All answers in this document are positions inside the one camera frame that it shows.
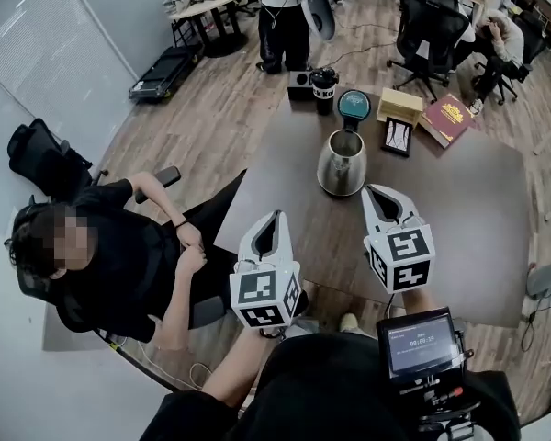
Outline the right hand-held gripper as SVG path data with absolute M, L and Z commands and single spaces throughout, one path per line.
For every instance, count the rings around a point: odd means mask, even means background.
M 428 285 L 435 261 L 433 236 L 413 201 L 377 184 L 364 186 L 361 200 L 367 231 L 364 247 L 384 290 L 396 294 Z

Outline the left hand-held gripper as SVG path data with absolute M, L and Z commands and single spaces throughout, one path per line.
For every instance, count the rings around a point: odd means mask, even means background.
M 287 215 L 274 210 L 245 233 L 230 274 L 231 309 L 246 328 L 287 328 L 302 292 Z

